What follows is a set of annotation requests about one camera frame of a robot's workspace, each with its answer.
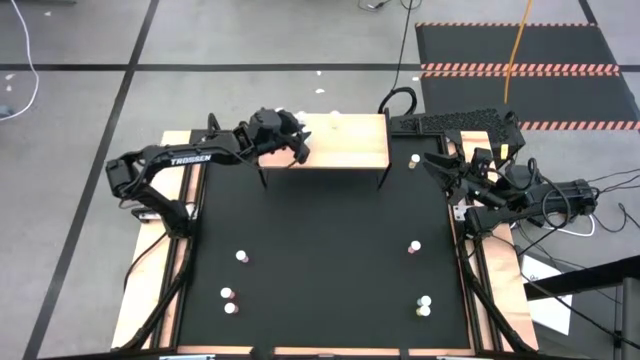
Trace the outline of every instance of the orange striped edge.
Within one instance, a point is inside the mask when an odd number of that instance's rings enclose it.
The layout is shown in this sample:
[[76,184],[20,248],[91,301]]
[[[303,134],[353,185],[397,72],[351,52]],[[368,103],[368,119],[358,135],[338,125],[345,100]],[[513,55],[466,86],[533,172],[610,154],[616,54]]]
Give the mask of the orange striped edge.
[[[505,77],[506,71],[425,71],[427,77]],[[598,77],[620,76],[617,71],[513,71],[512,77]]]
[[[520,26],[520,23],[514,22],[504,22],[504,23],[489,23],[489,22],[418,22],[416,23],[416,27],[420,26]],[[594,23],[555,23],[555,24],[545,24],[545,23],[529,23],[526,26],[531,27],[587,27],[587,26],[598,26]]]
[[[427,71],[507,71],[509,64],[493,63],[428,63],[420,65]],[[512,72],[544,71],[544,72],[618,72],[620,67],[615,64],[513,64]]]
[[640,121],[523,121],[521,130],[640,130]]

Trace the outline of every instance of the black mat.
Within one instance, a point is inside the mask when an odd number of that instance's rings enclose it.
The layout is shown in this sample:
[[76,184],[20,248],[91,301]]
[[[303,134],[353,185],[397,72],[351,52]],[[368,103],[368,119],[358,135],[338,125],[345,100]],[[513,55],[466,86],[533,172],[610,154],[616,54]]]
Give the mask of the black mat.
[[[518,26],[418,26],[420,62],[499,63],[511,57]],[[597,26],[527,26],[516,63],[615,64]]]
[[[407,169],[437,150],[433,138],[394,139],[380,192],[380,172],[272,170],[264,190],[254,170],[211,165],[179,345],[469,348],[444,196]],[[425,294],[432,314],[418,318]]]
[[[503,103],[505,78],[422,79],[429,113],[493,107]],[[509,106],[522,121],[636,121],[635,104],[618,76],[512,77]]]

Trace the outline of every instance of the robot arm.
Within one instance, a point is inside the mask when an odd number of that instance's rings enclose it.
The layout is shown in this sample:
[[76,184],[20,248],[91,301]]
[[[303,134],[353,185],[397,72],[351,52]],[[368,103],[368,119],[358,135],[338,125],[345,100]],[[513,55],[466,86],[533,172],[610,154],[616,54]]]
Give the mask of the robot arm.
[[548,214],[567,217],[589,215],[597,205],[597,194],[582,179],[552,184],[540,175],[534,159],[527,166],[507,166],[507,172],[493,182],[488,174],[493,157],[490,150],[476,148],[470,163],[465,161],[460,133],[446,132],[457,149],[455,156],[425,153],[423,166],[434,177],[451,205],[468,197],[485,206],[458,207],[457,221],[464,221],[465,234],[485,237],[501,223],[529,219],[542,226]]
[[121,200],[138,201],[156,211],[170,236],[185,237],[190,233],[189,215],[178,200],[169,200],[151,187],[160,170],[173,166],[200,163],[252,165],[263,154],[289,147],[294,161],[304,163],[309,148],[298,120],[289,112],[261,109],[249,122],[241,122],[231,131],[220,130],[213,114],[209,117],[209,135],[196,144],[147,146],[108,161],[105,167],[111,193]]

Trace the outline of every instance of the white paper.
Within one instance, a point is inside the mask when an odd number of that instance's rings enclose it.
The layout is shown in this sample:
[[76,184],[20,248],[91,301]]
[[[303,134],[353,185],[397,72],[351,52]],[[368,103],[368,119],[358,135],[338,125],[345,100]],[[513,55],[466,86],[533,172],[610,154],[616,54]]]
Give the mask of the white paper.
[[[531,281],[534,281],[560,275],[561,272],[541,261],[525,255],[522,261],[522,274],[528,279],[531,279]],[[522,282],[527,283],[528,280],[523,277]],[[569,306],[571,306],[572,298],[572,295],[560,297],[560,299]],[[571,310],[562,305],[558,300],[547,298],[529,301],[529,310],[533,321],[564,335],[569,335]]]

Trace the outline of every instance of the white cable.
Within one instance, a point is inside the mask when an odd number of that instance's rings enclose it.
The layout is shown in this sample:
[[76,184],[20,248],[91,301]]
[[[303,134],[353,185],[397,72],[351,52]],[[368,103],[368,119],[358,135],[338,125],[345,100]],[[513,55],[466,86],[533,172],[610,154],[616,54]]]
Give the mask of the white cable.
[[[593,221],[593,215],[589,215],[589,220],[591,220],[591,231],[588,234],[581,234],[581,233],[577,233],[577,232],[573,232],[565,229],[558,229],[558,231],[563,232],[565,234],[573,235],[573,236],[590,237],[596,231],[596,223],[595,221]],[[553,230],[552,227],[548,227],[548,226],[543,226],[542,228],[547,230]]]
[[33,95],[31,95],[31,100],[29,100],[29,103],[27,104],[27,106],[25,106],[24,109],[18,111],[17,113],[15,113],[13,115],[9,115],[7,117],[0,118],[0,122],[5,121],[5,120],[9,120],[9,119],[13,119],[14,117],[18,117],[18,116],[22,115],[25,111],[29,110],[29,108],[31,107],[31,105],[33,105],[33,102],[36,99],[36,95],[38,94],[38,87],[40,85],[40,77],[38,76],[38,73],[36,72],[36,69],[34,69],[33,61],[31,60],[31,40],[29,39],[29,30],[27,29],[27,24],[25,23],[24,18],[22,17],[22,14],[20,13],[20,9],[18,9],[18,5],[16,4],[16,0],[11,0],[11,4],[13,4],[13,8],[16,10],[16,14],[18,14],[18,17],[20,18],[20,22],[22,23],[22,28],[24,29],[24,37],[27,40],[27,59],[29,60],[29,67],[31,67],[31,71],[33,72],[33,75],[36,77],[36,86],[33,89]]

